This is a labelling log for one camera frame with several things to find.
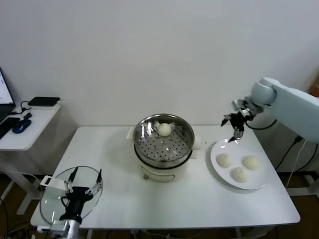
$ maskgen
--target table leg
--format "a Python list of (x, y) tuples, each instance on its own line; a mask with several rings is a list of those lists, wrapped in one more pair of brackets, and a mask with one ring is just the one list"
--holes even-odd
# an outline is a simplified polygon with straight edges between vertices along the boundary
[(1, 194), (1, 200), (3, 201), (5, 199), (5, 197), (8, 195), (8, 193), (10, 192), (11, 188), (13, 187), (14, 182), (11, 180), (10, 183), (8, 184), (8, 186), (5, 188), (4, 192)]
[(0, 170), (3, 171), (9, 178), (11, 178), (17, 185), (25, 190), (29, 195), (34, 198), (41, 196), (40, 191), (33, 186), (21, 173), (17, 172), (17, 169), (10, 164), (7, 160), (0, 160)]
[(89, 229), (86, 239), (91, 239), (92, 234), (93, 234), (93, 229)]
[[(35, 188), (37, 188), (39, 186), (39, 182), (37, 180), (35, 180), (33, 182), (33, 185)], [(22, 201), (18, 211), (16, 212), (17, 215), (24, 215), (25, 211), (27, 210), (27, 208), (29, 207), (30, 203), (32, 200), (40, 200), (41, 199), (41, 194), (40, 197), (35, 198), (33, 196), (31, 196), (30, 194), (27, 194), (26, 197), (24, 198), (24, 200)]]
[(310, 175), (306, 175), (305, 179), (309, 183), (309, 186), (302, 188), (287, 188), (289, 196), (308, 196), (315, 195), (319, 199), (319, 179), (316, 181)]

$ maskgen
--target small white desk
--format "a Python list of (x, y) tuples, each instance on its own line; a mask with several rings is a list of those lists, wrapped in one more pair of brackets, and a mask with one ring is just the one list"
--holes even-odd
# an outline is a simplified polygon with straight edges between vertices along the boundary
[[(217, 140), (229, 138), (233, 133), (231, 126), (193, 126), (195, 134), (202, 139), (202, 149), (197, 159), (188, 162), (185, 175), (168, 183), (143, 179), (133, 143), (126, 139), (129, 129), (79, 128), (54, 173), (80, 165), (102, 168), (102, 197), (83, 219), (81, 228), (273, 227), (299, 222), (299, 213), (273, 167), (269, 183), (253, 191), (236, 189), (214, 172), (209, 162), (209, 147)], [(265, 154), (250, 129), (245, 131), (241, 143)], [(39, 205), (31, 224), (48, 228)]]
[[(31, 121), (30, 126), (22, 133), (16, 134), (10, 130), (0, 139), (0, 152), (1, 151), (26, 151), (32, 147), (36, 139), (43, 132), (48, 123), (52, 120), (55, 114), (60, 109), (60, 105), (55, 105), (51, 108), (45, 108), (42, 110), (31, 109)], [(34, 182), (32, 185), (22, 174), (13, 173), (17, 171), (13, 164), (5, 157), (0, 158), (0, 170), (3, 171), (8, 177), (12, 179), (6, 190), (1, 195), (1, 199), (4, 199), (14, 182), (27, 192), (27, 196), (22, 202), (17, 214), (23, 215), (32, 199), (39, 199), (41, 193), (38, 191), (38, 183)]]

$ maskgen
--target computer mouse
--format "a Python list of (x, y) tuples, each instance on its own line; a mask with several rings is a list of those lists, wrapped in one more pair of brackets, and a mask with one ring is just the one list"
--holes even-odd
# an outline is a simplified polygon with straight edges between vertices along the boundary
[(15, 126), (12, 127), (12, 132), (22, 133), (26, 128), (29, 127), (30, 124), (31, 124), (31, 120), (28, 120), (28, 119), (20, 120), (18, 123), (16, 123)]

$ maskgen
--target white wall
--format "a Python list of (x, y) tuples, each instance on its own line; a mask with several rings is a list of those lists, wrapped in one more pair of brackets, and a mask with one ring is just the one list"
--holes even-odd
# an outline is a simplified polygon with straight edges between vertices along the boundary
[[(305, 89), (319, 63), (318, 9), (316, 0), (1, 1), (0, 66), (20, 99), (67, 102), (53, 142), (32, 153), (52, 172), (78, 125), (158, 112), (220, 124), (261, 77)], [(266, 147), (272, 134), (258, 137)]]

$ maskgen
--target metal rim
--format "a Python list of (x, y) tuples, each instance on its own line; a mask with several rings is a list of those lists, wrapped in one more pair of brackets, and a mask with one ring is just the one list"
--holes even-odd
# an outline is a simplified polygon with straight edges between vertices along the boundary
[[(174, 119), (176, 119), (176, 121), (180, 121), (184, 124), (184, 126), (187, 127), (187, 130), (188, 130), (188, 133), (189, 133), (189, 149), (183, 154), (183, 155), (175, 155), (175, 158), (171, 161), (176, 161), (176, 160), (180, 160), (182, 158), (184, 158), (185, 156), (189, 155), (189, 153), (191, 152), (191, 148), (192, 146), (194, 145), (194, 141), (195, 141), (195, 134), (194, 134), (194, 131), (192, 129), (192, 127), (190, 126), (190, 124), (182, 119), (181, 117), (178, 117), (178, 116), (175, 116), (175, 115), (171, 115), (171, 114), (155, 114), (155, 115), (151, 115), (151, 116), (148, 116), (146, 118), (144, 118), (143, 120), (141, 120), (136, 126), (135, 126), (135, 129), (134, 129), (134, 132), (133, 132), (133, 141), (134, 141), (134, 144), (136, 144), (136, 137), (138, 136), (137, 133), (139, 133), (139, 127), (144, 124), (145, 122), (149, 121), (149, 120), (152, 120), (152, 119), (156, 119), (156, 118), (160, 118), (160, 117), (168, 117), (168, 118), (172, 118), (172, 121), (174, 121)], [(145, 158), (148, 158), (149, 160), (153, 160), (153, 161), (156, 161), (154, 158), (151, 158), (149, 157), (149, 155), (147, 155), (146, 151), (140, 151), (137, 150), (139, 154), (141, 154), (143, 157)]]

